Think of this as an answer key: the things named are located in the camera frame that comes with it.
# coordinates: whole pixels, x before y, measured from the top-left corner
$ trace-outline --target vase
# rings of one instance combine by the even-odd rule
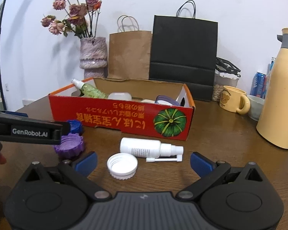
[[[84,69],[84,78],[103,78],[108,65],[106,38],[82,38],[80,44],[80,68]]]

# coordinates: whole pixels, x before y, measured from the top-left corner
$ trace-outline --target paper bag handle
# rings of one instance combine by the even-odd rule
[[[193,0],[188,0],[188,1],[186,1],[186,2],[177,10],[177,12],[176,12],[176,17],[179,17],[180,12],[182,11],[183,6],[184,6],[185,4],[187,4],[187,3],[191,3],[191,4],[192,4],[193,9],[194,9],[192,18],[195,19],[196,5],[195,5],[195,2],[194,2]]]
[[[121,20],[121,26],[118,24],[118,21],[119,21],[119,19],[121,18],[121,17],[123,17],[124,16],[124,18]],[[125,18],[129,18],[129,20],[131,21],[131,24],[132,24],[132,26],[133,26],[133,28],[134,28],[134,31],[139,31],[140,30],[140,27],[139,27],[139,24],[138,24],[138,22],[137,22],[137,20],[134,18],[134,17],[132,17],[132,16],[127,16],[127,15],[122,15],[122,16],[120,16],[118,19],[117,19],[117,26],[118,26],[118,29],[121,31],[121,32],[125,32],[125,28],[124,28],[124,24],[123,24],[123,20],[125,19]],[[131,18],[135,21],[135,23],[137,24],[137,27],[135,27],[135,25],[133,24],[133,22],[132,22],[132,20],[131,20]]]

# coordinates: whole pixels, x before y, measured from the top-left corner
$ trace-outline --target purple bottle cap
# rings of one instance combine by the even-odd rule
[[[53,146],[55,152],[62,159],[70,159],[84,150],[83,137],[79,134],[69,133],[67,136],[61,137],[61,144]]]
[[[174,100],[174,99],[172,99],[172,98],[170,98],[170,97],[168,97],[168,96],[166,96],[166,95],[159,95],[159,96],[157,96],[156,101],[155,101],[156,104],[164,104],[164,103],[159,102],[159,101],[168,102],[169,105],[180,106],[180,104],[179,104],[176,100]]]

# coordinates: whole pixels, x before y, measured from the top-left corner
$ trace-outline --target mug handle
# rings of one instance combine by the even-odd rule
[[[243,115],[243,114],[248,113],[248,111],[250,110],[250,107],[251,107],[251,103],[250,103],[250,100],[248,99],[248,97],[245,96],[244,94],[242,94],[241,97],[243,99],[244,105],[243,105],[242,109],[238,108],[236,110],[236,112],[238,112],[239,114]]]

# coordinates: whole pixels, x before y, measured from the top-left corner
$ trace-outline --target pumpkin illustration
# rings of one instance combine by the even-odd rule
[[[159,111],[154,118],[155,130],[164,137],[178,136],[185,129],[186,115],[175,108]]]

